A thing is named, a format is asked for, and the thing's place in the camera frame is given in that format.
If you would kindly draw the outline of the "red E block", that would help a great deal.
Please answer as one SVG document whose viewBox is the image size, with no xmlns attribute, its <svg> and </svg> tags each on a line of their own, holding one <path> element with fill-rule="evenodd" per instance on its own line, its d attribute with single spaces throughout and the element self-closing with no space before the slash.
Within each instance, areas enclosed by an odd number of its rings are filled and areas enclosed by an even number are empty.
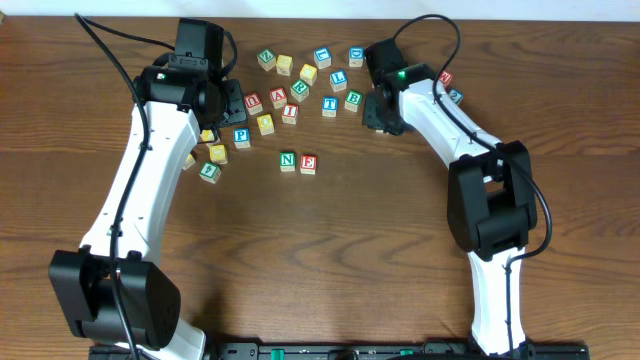
<svg viewBox="0 0 640 360">
<path fill-rule="evenodd" d="M 300 158 L 300 172 L 302 174 L 315 175 L 318 166 L 318 158 L 315 155 L 302 155 Z"/>
</svg>

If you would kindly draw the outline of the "green N block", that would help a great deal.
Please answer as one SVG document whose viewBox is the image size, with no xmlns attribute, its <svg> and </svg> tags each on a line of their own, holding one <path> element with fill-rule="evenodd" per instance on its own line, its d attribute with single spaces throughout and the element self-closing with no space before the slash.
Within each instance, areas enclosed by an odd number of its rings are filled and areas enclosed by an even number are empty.
<svg viewBox="0 0 640 360">
<path fill-rule="evenodd" d="M 294 152 L 281 152 L 279 154 L 279 166 L 282 172 L 294 172 L 296 170 L 296 155 Z"/>
</svg>

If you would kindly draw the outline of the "green R block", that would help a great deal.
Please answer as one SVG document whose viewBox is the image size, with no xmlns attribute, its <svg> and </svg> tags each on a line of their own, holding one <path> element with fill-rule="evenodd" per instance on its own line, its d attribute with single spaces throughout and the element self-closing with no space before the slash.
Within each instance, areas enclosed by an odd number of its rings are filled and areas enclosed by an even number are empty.
<svg viewBox="0 0 640 360">
<path fill-rule="evenodd" d="M 310 93 L 310 86 L 302 79 L 295 81 L 290 87 L 293 98 L 298 101 L 304 101 Z"/>
</svg>

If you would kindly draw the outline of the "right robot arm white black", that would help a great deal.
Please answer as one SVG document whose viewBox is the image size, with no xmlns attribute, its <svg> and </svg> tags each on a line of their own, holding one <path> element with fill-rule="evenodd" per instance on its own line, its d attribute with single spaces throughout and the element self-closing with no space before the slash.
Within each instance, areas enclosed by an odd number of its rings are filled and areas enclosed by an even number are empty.
<svg viewBox="0 0 640 360">
<path fill-rule="evenodd" d="M 369 73 L 374 90 L 366 99 L 364 123 L 391 134 L 416 130 L 448 169 L 447 221 L 470 261 L 475 344 L 486 355 L 518 349 L 526 336 L 516 258 L 537 223 L 535 195 L 525 180 L 531 172 L 528 151 L 476 125 L 424 64 L 391 62 Z"/>
</svg>

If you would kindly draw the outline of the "red I block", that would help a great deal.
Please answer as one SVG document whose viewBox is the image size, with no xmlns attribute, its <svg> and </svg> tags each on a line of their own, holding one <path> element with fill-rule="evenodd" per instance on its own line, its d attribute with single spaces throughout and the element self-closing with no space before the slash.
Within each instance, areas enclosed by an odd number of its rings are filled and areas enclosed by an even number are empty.
<svg viewBox="0 0 640 360">
<path fill-rule="evenodd" d="M 299 106 L 296 104 L 285 104 L 282 108 L 282 121 L 285 124 L 296 125 L 299 116 Z"/>
</svg>

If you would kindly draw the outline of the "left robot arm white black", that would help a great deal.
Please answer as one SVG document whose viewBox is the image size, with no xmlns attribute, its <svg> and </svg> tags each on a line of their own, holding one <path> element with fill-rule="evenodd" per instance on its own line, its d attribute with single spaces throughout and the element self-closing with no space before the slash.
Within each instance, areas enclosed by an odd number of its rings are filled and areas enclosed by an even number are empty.
<svg viewBox="0 0 640 360">
<path fill-rule="evenodd" d="M 48 276 L 70 332 L 105 344 L 105 355 L 202 359 L 207 336 L 181 318 L 180 291 L 158 264 L 183 166 L 202 130 L 246 122 L 243 93 L 236 79 L 160 66 L 131 84 L 131 131 L 109 194 Z"/>
</svg>

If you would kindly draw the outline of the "yellow C block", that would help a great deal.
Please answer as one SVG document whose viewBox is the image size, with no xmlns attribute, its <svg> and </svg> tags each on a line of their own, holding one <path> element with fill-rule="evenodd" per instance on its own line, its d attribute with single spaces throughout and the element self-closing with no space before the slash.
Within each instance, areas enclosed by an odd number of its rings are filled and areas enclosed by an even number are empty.
<svg viewBox="0 0 640 360">
<path fill-rule="evenodd" d="M 224 145 L 213 145 L 209 148 L 209 157 L 212 163 L 215 164 L 227 164 L 228 152 Z"/>
</svg>

